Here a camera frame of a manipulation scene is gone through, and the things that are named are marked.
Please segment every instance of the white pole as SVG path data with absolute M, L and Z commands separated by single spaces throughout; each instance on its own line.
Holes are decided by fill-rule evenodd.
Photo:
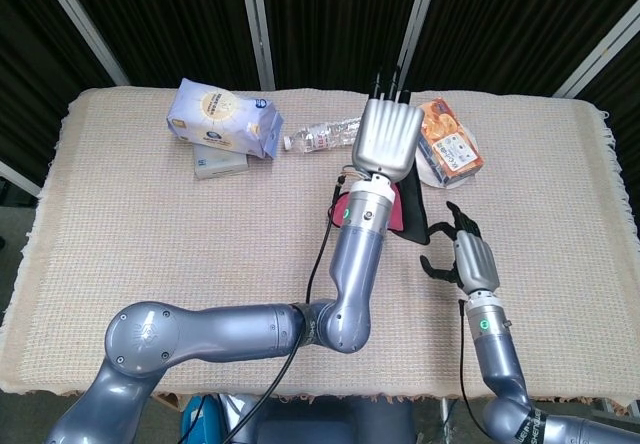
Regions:
M 275 91 L 276 84 L 273 74 L 273 62 L 271 60 L 271 44 L 269 42 L 269 29 L 267 27 L 267 12 L 264 0 L 244 0 L 253 42 L 253 53 L 258 68 L 260 89 L 263 91 Z
M 111 50 L 102 39 L 102 36 L 96 29 L 89 15 L 78 0 L 58 0 L 64 11 L 67 13 L 71 22 L 76 26 L 87 45 L 93 51 L 96 58 L 107 71 L 116 86 L 128 86 L 129 79 L 120 67 L 120 63 L 116 60 Z
M 404 33 L 404 40 L 398 56 L 398 67 L 401 69 L 398 89 L 404 89 L 404 81 L 407 78 L 407 72 L 409 72 L 409 67 L 413 60 L 413 54 L 416 51 L 430 3 L 431 0 L 413 0 L 413 7 L 411 8 L 411 14 L 409 14 L 407 29 Z
M 631 6 L 553 97 L 574 98 L 640 30 L 640 0 Z
M 18 171 L 7 166 L 2 161 L 0 161 L 0 176 L 4 177 L 7 181 L 15 184 L 20 189 L 28 192 L 32 196 L 38 197 L 38 194 L 40 194 L 40 191 L 42 190 L 39 186 L 31 182 Z

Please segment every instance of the metal frame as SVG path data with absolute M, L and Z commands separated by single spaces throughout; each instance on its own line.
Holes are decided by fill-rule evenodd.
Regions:
M 409 14 L 409 21 L 407 22 L 407 30 L 404 33 L 404 40 L 402 41 L 400 55 L 398 56 L 398 67 L 400 67 L 400 78 L 398 80 L 399 89 L 404 89 L 404 81 L 407 78 L 407 73 L 413 60 L 413 54 L 416 51 L 418 39 L 420 38 L 430 3 L 431 0 L 413 1 L 413 8 L 411 9 L 411 14 Z
M 78 0 L 57 0 L 84 38 L 91 51 L 117 86 L 128 86 L 129 79 Z
M 451 419 L 449 418 L 449 399 L 440 399 L 440 419 L 442 421 L 442 444 L 451 444 Z
M 253 42 L 253 53 L 258 68 L 260 89 L 275 91 L 276 84 L 271 60 L 271 45 L 269 43 L 269 29 L 267 27 L 267 12 L 264 0 L 244 0 Z
M 576 97 L 638 31 L 640 31 L 640 0 L 637 0 L 611 28 L 553 97 Z
M 639 426 L 640 425 L 640 410 L 638 409 L 638 402 L 639 401 L 633 401 L 628 407 L 627 409 L 629 410 L 629 415 L 628 416 L 619 416 L 616 414 L 615 409 L 613 408 L 613 405 L 611 403 L 611 400 L 609 399 L 601 399 L 600 400 L 600 404 L 602 405 L 602 409 L 603 410 L 592 410 L 591 414 L 594 417 L 597 417 L 599 419 L 608 419 L 610 421 L 617 421 L 617 422 L 625 422 L 625 423 L 629 423 L 629 424 L 634 424 Z
M 7 181 L 15 184 L 20 189 L 28 192 L 32 196 L 38 197 L 38 194 L 40 194 L 40 191 L 42 190 L 40 186 L 34 184 L 18 171 L 7 166 L 2 161 L 0 161 L 0 176 L 4 177 Z

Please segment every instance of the plastic water bottle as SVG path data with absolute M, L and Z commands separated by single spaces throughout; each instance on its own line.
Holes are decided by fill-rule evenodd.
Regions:
M 285 136 L 284 149 L 294 152 L 311 152 L 350 146 L 356 140 L 358 127 L 360 127 L 359 117 L 305 127 L 292 136 Z

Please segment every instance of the blue object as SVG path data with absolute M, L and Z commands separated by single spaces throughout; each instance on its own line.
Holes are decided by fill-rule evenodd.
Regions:
M 184 436 L 189 430 L 189 427 L 191 427 L 202 399 L 205 401 L 202 405 L 198 421 L 184 442 L 185 444 L 221 444 L 226 429 L 222 418 L 220 403 L 218 399 L 213 396 L 194 396 L 191 398 L 182 414 L 182 423 L 180 426 L 181 435 Z

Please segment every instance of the black curtain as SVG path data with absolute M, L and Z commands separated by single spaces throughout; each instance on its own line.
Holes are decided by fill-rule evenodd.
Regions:
M 636 35 L 578 95 L 609 112 L 636 225 L 640 229 L 640 34 Z
M 0 0 L 0 160 L 42 184 L 67 105 L 113 82 L 56 0 Z
M 259 89 L 244 0 L 80 0 L 131 83 Z
M 414 91 L 550 96 L 636 0 L 432 0 Z
M 264 0 L 278 89 L 367 92 L 398 60 L 414 0 Z

